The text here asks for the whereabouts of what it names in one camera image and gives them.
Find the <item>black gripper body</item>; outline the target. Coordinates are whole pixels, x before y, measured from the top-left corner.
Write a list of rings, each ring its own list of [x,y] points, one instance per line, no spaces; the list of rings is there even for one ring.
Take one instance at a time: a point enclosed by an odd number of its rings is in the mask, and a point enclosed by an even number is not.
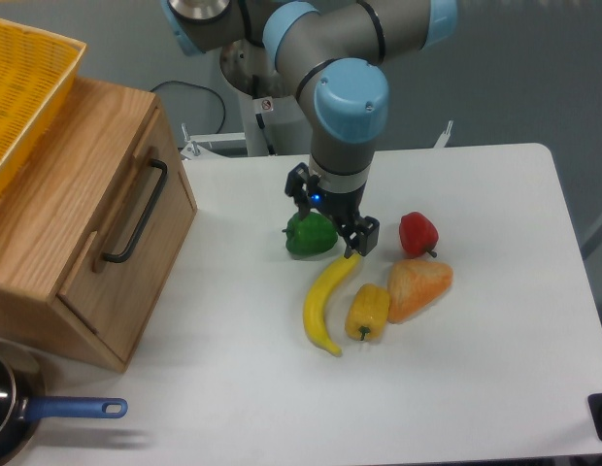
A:
[[[345,177],[343,187],[328,178],[312,173],[309,166],[300,163],[288,174],[284,193],[293,200],[298,216],[305,219],[311,210],[329,219],[339,233],[359,233],[368,229],[368,220],[359,212],[365,183],[357,186],[352,177]]]

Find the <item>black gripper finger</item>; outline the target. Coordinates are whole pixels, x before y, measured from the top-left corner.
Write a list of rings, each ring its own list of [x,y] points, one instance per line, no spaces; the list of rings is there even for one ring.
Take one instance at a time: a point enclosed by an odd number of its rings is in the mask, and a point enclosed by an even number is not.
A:
[[[346,247],[344,251],[344,257],[346,259],[351,258],[354,254],[359,253],[359,242],[360,242],[360,234],[358,229],[355,227],[347,235],[344,237]]]
[[[371,216],[359,216],[355,220],[357,245],[355,250],[361,256],[367,256],[378,244],[380,223]]]

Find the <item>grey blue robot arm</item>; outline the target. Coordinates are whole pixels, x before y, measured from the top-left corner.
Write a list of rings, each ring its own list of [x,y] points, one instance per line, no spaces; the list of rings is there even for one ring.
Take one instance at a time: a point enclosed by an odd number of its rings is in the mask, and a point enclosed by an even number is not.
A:
[[[454,1],[356,1],[323,15],[309,1],[164,1],[181,46],[207,52],[244,41],[263,50],[312,128],[310,158],[292,169],[285,194],[300,217],[317,211],[367,255],[380,224],[359,205],[388,117],[381,65],[447,39]]]

